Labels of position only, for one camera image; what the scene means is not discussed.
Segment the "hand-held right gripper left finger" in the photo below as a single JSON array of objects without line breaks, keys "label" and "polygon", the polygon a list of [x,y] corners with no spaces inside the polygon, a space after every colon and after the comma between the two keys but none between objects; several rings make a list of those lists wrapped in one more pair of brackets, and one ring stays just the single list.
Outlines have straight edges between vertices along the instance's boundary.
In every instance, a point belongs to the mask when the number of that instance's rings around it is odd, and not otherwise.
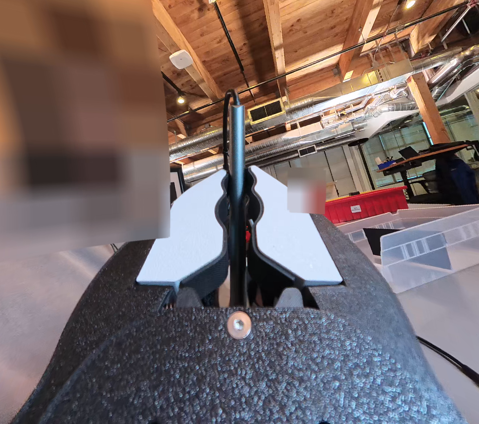
[{"label": "hand-held right gripper left finger", "polygon": [[141,285],[180,286],[226,251],[218,206],[226,196],[224,169],[186,190],[171,206],[170,236],[154,241],[136,278]]}]

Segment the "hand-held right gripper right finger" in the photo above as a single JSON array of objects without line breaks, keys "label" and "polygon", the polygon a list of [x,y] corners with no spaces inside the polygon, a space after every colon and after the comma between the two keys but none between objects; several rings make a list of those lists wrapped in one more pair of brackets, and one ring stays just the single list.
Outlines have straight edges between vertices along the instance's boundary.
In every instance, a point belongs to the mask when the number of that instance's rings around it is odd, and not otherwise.
[{"label": "hand-held right gripper right finger", "polygon": [[341,277],[311,216],[288,210],[287,187],[257,166],[248,168],[254,249],[269,265],[306,286],[339,285]]}]

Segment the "dark grey usb hub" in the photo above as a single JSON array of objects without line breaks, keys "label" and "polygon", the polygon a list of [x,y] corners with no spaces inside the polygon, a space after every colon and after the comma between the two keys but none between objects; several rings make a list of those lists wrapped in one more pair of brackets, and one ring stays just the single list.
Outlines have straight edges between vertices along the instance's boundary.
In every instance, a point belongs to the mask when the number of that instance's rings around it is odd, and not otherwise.
[{"label": "dark grey usb hub", "polygon": [[245,307],[246,295],[246,214],[245,214],[245,108],[230,108],[229,142],[229,255],[231,307]]}]

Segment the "clear plastic bin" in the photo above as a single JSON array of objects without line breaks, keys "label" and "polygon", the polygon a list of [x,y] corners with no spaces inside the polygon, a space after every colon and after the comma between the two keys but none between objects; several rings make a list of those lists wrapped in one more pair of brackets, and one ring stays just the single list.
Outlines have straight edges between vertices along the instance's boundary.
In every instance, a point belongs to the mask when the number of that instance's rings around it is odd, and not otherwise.
[{"label": "clear plastic bin", "polygon": [[400,294],[478,265],[478,205],[426,206],[337,225]]}]

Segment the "black framed marker sign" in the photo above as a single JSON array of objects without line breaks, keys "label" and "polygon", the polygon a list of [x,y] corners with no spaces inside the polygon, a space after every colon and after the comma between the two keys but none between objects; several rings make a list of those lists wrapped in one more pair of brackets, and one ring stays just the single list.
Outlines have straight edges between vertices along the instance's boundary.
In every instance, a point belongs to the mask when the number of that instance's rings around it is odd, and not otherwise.
[{"label": "black framed marker sign", "polygon": [[185,192],[185,181],[181,165],[171,163],[170,165],[170,204],[174,203]]}]

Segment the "red plastic bin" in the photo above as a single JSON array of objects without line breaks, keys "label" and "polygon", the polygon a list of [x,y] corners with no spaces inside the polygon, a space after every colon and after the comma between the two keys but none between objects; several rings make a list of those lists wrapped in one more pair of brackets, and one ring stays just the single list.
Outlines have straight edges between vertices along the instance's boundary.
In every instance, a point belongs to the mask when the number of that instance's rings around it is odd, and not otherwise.
[{"label": "red plastic bin", "polygon": [[325,216],[333,224],[344,224],[408,208],[406,186],[387,188],[338,198],[325,203]]}]

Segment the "black round high table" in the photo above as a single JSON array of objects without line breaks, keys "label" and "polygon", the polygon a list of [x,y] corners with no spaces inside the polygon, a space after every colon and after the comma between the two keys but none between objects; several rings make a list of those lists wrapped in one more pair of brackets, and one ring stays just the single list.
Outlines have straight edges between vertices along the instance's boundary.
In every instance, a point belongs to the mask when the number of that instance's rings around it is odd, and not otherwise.
[{"label": "black round high table", "polygon": [[365,169],[365,172],[369,175],[368,164],[367,164],[367,161],[366,161],[366,158],[364,156],[363,149],[362,149],[362,145],[364,143],[366,143],[368,140],[369,140],[369,138],[360,138],[360,139],[353,140],[348,144],[348,147],[357,148],[357,150],[358,150],[358,152],[361,156],[361,160],[362,160],[362,164],[363,164],[363,167]]}]

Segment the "black vent grille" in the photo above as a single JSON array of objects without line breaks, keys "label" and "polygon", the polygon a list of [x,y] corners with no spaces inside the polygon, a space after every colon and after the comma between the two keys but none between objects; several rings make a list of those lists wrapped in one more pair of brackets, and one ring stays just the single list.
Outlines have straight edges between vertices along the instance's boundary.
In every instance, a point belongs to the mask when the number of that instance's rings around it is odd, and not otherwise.
[{"label": "black vent grille", "polygon": [[252,125],[277,117],[281,114],[284,114],[284,104],[282,99],[272,100],[265,104],[257,105],[248,109],[248,119]]}]

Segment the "black office chair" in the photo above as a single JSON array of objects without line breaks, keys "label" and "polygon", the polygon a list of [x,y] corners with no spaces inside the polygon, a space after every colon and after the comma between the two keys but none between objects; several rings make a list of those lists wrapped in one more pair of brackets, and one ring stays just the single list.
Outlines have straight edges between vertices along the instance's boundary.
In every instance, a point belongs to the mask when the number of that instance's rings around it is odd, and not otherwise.
[{"label": "black office chair", "polygon": [[411,181],[411,188],[421,186],[424,193],[420,194],[417,190],[414,191],[414,197],[410,198],[411,204],[439,204],[442,197],[436,179],[436,171],[431,170],[422,174],[418,179]]}]

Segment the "wooden standing desk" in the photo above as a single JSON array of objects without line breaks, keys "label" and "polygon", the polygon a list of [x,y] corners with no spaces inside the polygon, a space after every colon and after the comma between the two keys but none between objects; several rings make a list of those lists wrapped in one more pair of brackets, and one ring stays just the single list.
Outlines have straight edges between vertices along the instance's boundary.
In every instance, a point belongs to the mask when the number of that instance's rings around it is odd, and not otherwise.
[{"label": "wooden standing desk", "polygon": [[430,149],[427,150],[427,152],[419,154],[419,156],[414,159],[408,159],[408,160],[401,159],[399,161],[396,161],[396,163],[386,167],[383,165],[380,165],[379,170],[377,172],[383,173],[386,176],[397,174],[397,173],[400,174],[402,181],[404,185],[406,186],[405,191],[407,193],[407,201],[409,204],[411,204],[410,198],[414,197],[414,191],[417,190],[420,194],[422,194],[424,193],[424,190],[422,189],[421,186],[415,186],[415,189],[411,188],[410,182],[414,180],[408,179],[407,172],[409,170],[419,168],[422,164],[426,162],[434,161],[435,163],[436,158],[445,156],[448,153],[455,154],[456,156],[458,156],[458,152],[463,150],[472,150],[474,152],[474,156],[478,157],[478,141],[477,140],[460,141],[460,142],[454,142],[449,144],[433,145]]}]

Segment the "white ceiling access point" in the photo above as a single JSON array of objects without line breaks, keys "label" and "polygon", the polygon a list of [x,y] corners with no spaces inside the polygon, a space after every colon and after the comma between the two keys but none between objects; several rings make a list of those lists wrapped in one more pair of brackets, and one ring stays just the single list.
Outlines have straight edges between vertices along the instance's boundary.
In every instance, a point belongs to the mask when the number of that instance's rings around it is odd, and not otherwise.
[{"label": "white ceiling access point", "polygon": [[192,56],[185,49],[181,49],[172,53],[169,56],[169,59],[171,61],[171,64],[179,70],[186,69],[194,65],[194,60]]}]

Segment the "dark blue jacket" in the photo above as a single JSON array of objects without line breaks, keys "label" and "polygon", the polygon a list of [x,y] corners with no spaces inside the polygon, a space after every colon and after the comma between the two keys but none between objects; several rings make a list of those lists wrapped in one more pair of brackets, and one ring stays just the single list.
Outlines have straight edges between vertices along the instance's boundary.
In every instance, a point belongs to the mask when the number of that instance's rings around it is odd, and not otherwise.
[{"label": "dark blue jacket", "polygon": [[448,153],[436,158],[435,174],[442,203],[450,205],[479,203],[475,172],[460,157]]}]

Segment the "wooden post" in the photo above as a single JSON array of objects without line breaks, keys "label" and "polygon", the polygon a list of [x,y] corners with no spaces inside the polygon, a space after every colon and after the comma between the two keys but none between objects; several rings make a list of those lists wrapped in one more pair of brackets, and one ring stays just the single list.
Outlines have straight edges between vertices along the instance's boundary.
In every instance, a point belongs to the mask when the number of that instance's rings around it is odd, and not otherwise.
[{"label": "wooden post", "polygon": [[409,76],[407,84],[417,104],[422,120],[426,124],[433,144],[450,143],[451,139],[423,73],[416,73]]}]

